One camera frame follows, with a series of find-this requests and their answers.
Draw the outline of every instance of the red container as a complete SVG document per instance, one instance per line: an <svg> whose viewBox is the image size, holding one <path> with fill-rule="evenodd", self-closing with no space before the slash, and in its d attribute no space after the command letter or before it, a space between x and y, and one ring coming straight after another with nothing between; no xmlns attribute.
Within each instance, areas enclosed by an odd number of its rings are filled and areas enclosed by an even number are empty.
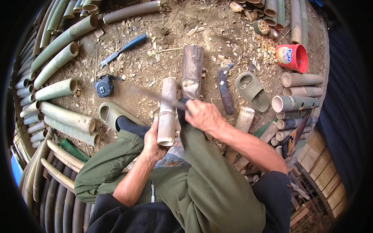
<svg viewBox="0 0 373 233"><path fill-rule="evenodd" d="M276 47L277 64L281 67L305 73L308 69L308 56L301 44L281 44Z"/></svg>

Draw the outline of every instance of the olive green slide sandal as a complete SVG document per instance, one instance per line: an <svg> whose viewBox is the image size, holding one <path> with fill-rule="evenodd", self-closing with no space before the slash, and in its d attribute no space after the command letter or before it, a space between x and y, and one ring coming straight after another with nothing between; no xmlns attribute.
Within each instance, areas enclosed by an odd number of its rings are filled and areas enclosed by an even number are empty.
<svg viewBox="0 0 373 233"><path fill-rule="evenodd" d="M113 128L116 130L115 123L118 117L120 116L125 116L132 122L138 125L143 125L145 124L129 114L126 110L122 109L115 103L110 103L110 102L104 102L100 105L100 108L98 109L98 114L100 116L100 119L104 124L109 126L110 128Z"/></svg>
<svg viewBox="0 0 373 233"><path fill-rule="evenodd" d="M269 99L263 86L253 73L243 72L236 78L238 92L260 112L267 111Z"/></svg>

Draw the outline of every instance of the container of wood shavings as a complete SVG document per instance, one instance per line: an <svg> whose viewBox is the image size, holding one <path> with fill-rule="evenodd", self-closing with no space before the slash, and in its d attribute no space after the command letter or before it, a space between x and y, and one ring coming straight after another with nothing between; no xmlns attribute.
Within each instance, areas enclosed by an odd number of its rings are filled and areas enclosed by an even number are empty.
<svg viewBox="0 0 373 233"><path fill-rule="evenodd" d="M266 35L270 30L268 24L262 19L254 21L253 27L255 32L259 35Z"/></svg>

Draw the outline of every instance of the olive green trousers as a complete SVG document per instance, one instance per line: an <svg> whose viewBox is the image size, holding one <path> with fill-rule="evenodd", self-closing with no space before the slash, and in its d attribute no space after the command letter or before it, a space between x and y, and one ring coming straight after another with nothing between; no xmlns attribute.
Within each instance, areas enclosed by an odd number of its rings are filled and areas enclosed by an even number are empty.
<svg viewBox="0 0 373 233"><path fill-rule="evenodd" d="M220 154L205 134L185 126L180 133L191 166L153 169L137 204L164 202L186 232L262 232L265 207L250 184ZM137 157L144 140L121 130L118 140L97 152L75 179L76 196L94 203L101 193L113 193L126 176L122 170Z"/></svg>

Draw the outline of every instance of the forearm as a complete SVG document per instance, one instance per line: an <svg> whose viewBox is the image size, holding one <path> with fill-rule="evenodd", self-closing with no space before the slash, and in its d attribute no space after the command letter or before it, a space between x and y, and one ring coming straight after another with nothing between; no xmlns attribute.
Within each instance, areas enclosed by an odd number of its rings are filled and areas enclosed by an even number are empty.
<svg viewBox="0 0 373 233"><path fill-rule="evenodd" d="M279 171L287 174L283 158L270 145L257 137L237 130L228 123L221 124L207 133L228 144L264 171Z"/></svg>
<svg viewBox="0 0 373 233"><path fill-rule="evenodd" d="M115 188L113 196L127 207L134 206L139 200L155 161L142 152L126 177Z"/></svg>

